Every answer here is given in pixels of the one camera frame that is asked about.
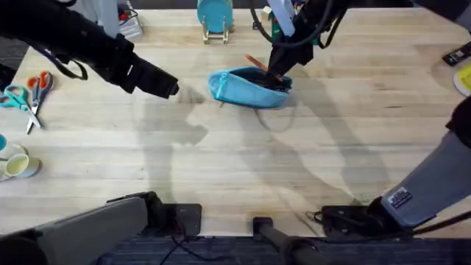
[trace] teal scissors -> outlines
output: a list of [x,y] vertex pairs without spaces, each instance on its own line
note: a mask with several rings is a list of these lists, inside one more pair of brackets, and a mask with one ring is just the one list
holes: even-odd
[[20,85],[9,85],[5,88],[3,95],[0,94],[0,107],[15,107],[24,111],[29,116],[29,120],[41,128],[38,118],[29,108],[27,99],[28,92],[25,88]]

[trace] sticker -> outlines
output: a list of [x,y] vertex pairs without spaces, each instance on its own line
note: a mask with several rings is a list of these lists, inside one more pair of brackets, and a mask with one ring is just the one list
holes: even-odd
[[408,192],[404,187],[400,187],[388,198],[388,202],[391,204],[392,207],[394,207],[394,209],[398,209],[410,199],[412,199],[412,194]]

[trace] blue pencil case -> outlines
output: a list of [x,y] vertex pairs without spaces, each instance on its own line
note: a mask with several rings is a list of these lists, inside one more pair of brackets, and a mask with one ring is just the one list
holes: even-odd
[[213,98],[222,102],[256,108],[280,107],[288,98],[292,80],[268,89],[261,86],[265,72],[257,67],[240,67],[217,71],[209,77]]

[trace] wooden tabletop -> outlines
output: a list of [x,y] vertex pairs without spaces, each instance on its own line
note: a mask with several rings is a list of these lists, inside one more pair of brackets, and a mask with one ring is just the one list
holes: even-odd
[[[463,99],[456,69],[440,58],[469,34],[427,10],[350,10],[332,46],[288,73],[287,106],[261,111],[220,108],[207,84],[214,71],[250,66],[245,53],[268,63],[271,47],[248,10],[234,10],[226,46],[203,45],[195,10],[139,13],[136,52],[178,77],[180,92],[129,95],[92,70],[87,82],[68,79],[30,49],[14,83],[46,69],[56,76],[39,115],[46,129],[26,135],[26,116],[0,110],[0,133],[43,169],[0,183],[0,233],[155,191],[164,202],[200,203],[202,235],[249,235],[254,216],[291,235],[321,235],[305,211],[369,204],[438,144]],[[466,199],[434,221],[470,206]],[[470,237],[471,223],[427,236]]]

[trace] cup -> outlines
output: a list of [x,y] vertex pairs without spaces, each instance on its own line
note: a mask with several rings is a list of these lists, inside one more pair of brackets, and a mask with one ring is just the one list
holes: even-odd
[[13,155],[7,162],[5,172],[11,177],[31,177],[39,171],[40,160],[26,154]]

